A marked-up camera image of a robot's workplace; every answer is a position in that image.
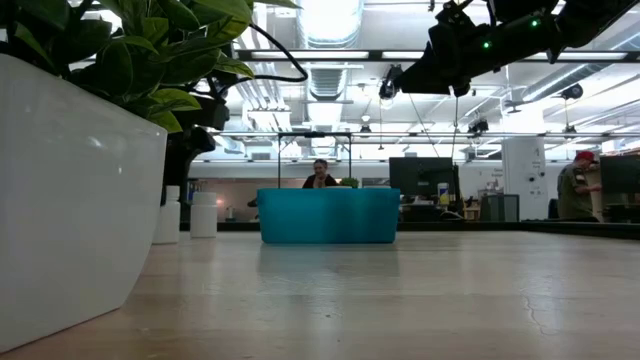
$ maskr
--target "robotic arm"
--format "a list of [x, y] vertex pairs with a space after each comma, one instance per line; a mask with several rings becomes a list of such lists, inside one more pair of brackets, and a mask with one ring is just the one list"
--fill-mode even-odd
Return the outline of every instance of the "robotic arm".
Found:
[[606, 30], [640, 0], [484, 0], [491, 24], [475, 25], [464, 13], [473, 0], [449, 1], [429, 29], [423, 57], [404, 72], [387, 76], [382, 98], [397, 91], [463, 96], [471, 79], [546, 52], [551, 64], [567, 47], [581, 47]]

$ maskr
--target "computer monitor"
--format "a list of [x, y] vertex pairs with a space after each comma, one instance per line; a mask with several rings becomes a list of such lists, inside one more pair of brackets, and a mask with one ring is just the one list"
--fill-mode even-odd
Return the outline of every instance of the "computer monitor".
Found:
[[604, 156], [600, 174], [605, 194], [640, 193], [640, 155]]
[[402, 195], [437, 196], [438, 184], [449, 184], [449, 193], [455, 193], [455, 176], [451, 158], [390, 158], [391, 187]]

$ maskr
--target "turquoise container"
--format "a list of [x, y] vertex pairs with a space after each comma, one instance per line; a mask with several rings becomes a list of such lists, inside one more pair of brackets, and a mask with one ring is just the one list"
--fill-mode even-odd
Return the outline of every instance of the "turquoise container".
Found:
[[258, 211], [268, 244], [391, 244], [398, 189], [262, 189]]

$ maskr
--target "person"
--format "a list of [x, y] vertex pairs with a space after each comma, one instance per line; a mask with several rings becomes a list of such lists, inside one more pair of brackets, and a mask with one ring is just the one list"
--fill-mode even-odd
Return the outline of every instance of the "person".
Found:
[[327, 174], [329, 163], [326, 160], [318, 159], [313, 163], [314, 174], [307, 178], [303, 189], [321, 189], [329, 186], [338, 186], [336, 179]]
[[558, 176], [558, 215], [560, 219], [597, 221], [593, 216], [591, 193], [602, 189], [600, 184], [589, 185], [586, 172], [596, 163], [591, 151], [579, 152], [573, 163]]

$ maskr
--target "woman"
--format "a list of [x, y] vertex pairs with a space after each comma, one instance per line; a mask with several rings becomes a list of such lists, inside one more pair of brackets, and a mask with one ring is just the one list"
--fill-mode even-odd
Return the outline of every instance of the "woman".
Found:
[[338, 186], [338, 182], [336, 179], [332, 178], [331, 175], [327, 174], [327, 169], [329, 168], [329, 164], [326, 160], [318, 159], [313, 163], [313, 172], [314, 175], [311, 175], [307, 178], [304, 185], [302, 185], [303, 189], [322, 189], [329, 186]]

